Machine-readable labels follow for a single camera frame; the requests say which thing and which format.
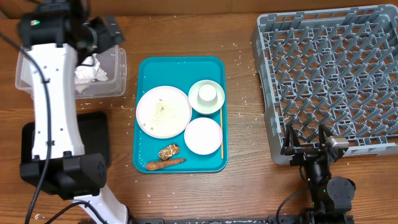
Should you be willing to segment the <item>wooden chopstick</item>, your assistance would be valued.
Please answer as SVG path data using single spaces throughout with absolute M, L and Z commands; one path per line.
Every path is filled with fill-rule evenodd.
M 223 147 L 223 107 L 220 108 L 220 129 L 221 129 L 221 145 L 220 145 L 220 153 L 221 159 L 224 159 L 224 147 Z

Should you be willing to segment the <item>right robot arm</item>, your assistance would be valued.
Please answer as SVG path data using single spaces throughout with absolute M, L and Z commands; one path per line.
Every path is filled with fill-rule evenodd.
M 334 135 L 324 124 L 318 126 L 319 143 L 308 149 L 299 141 L 292 125 L 287 125 L 281 154 L 291 156 L 290 165 L 298 166 L 301 178 L 307 187 L 287 197 L 278 207 L 277 223 L 354 223 L 347 212 L 352 209 L 351 201 L 356 190 L 355 183 L 344 177 L 333 177 L 330 165 L 342 158 L 348 150 L 348 140 Z M 312 207 L 305 208 L 299 215 L 281 218 L 282 207 L 292 198 L 310 192 Z

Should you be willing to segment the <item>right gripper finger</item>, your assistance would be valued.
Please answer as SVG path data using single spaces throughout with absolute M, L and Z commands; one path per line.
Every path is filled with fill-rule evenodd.
M 324 124 L 318 125 L 318 138 L 320 148 L 326 149 L 332 147 L 334 140 L 333 133 Z
M 293 150 L 300 149 L 301 144 L 291 124 L 286 126 L 284 149 Z

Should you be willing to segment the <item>small white bowl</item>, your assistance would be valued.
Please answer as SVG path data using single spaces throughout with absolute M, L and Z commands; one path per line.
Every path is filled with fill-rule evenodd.
M 214 153 L 221 145 L 219 124 L 210 118 L 197 118 L 191 121 L 184 131 L 186 146 L 198 155 Z

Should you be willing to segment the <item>white napkin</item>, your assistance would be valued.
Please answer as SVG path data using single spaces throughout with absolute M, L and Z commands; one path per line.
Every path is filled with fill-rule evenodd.
M 82 93 L 88 88 L 85 83 L 95 81 L 104 82 L 108 80 L 107 73 L 100 67 L 101 63 L 96 58 L 96 54 L 87 57 L 83 63 L 75 69 L 75 85 L 76 91 Z

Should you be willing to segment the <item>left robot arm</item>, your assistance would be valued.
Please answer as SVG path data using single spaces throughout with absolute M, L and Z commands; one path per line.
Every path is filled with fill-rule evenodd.
M 22 179 L 81 207 L 96 223 L 133 223 L 107 186 L 104 155 L 85 152 L 75 106 L 75 69 L 120 44 L 119 27 L 110 17 L 91 19 L 88 1 L 44 1 L 21 17 L 19 37 L 19 51 L 30 63 L 35 114 Z

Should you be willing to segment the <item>pale green bowl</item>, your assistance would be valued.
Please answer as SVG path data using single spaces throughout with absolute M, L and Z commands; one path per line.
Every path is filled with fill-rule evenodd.
M 198 100 L 198 91 L 202 85 L 213 85 L 217 90 L 217 98 L 213 103 L 202 103 Z M 223 88 L 217 82 L 212 80 L 200 80 L 192 85 L 188 92 L 188 100 L 191 107 L 198 113 L 209 115 L 220 110 L 225 101 L 225 93 Z

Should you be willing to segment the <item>white cup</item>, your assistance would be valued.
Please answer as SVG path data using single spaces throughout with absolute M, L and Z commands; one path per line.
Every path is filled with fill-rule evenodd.
M 198 100 L 202 103 L 213 103 L 217 98 L 217 90 L 213 85 L 205 84 L 199 88 Z

